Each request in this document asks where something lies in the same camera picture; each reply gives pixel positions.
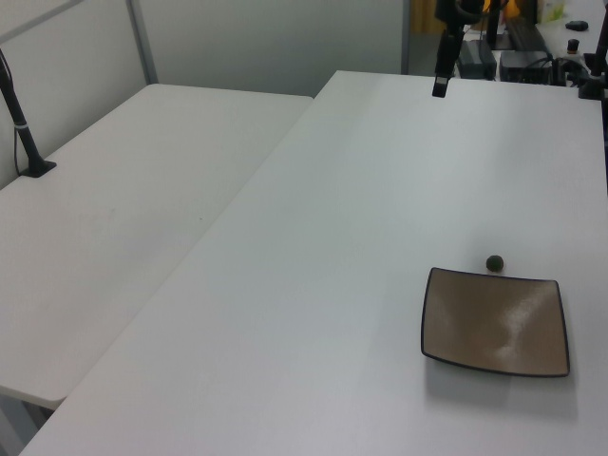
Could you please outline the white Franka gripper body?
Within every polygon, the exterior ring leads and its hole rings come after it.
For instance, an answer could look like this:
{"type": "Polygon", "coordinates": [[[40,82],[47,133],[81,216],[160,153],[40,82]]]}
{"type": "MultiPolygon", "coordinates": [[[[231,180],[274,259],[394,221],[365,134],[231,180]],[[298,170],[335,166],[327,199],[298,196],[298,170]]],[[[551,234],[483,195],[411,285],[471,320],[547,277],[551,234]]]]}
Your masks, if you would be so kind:
{"type": "Polygon", "coordinates": [[[462,28],[446,28],[441,35],[437,51],[436,76],[451,77],[460,55],[465,32],[462,28]]]}

